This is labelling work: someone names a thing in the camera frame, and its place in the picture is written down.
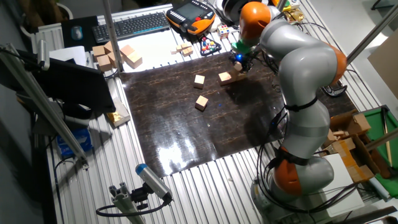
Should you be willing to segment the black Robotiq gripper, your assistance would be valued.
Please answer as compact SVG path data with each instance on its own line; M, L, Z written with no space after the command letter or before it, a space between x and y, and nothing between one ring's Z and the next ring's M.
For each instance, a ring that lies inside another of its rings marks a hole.
M235 63L239 62L240 64L242 64L242 73L247 73L248 71L250 71L251 69L251 57L246 55L246 54L242 54L242 53L237 53L237 52L233 52L230 57L229 60L232 62L231 64L231 69L233 71L235 71Z

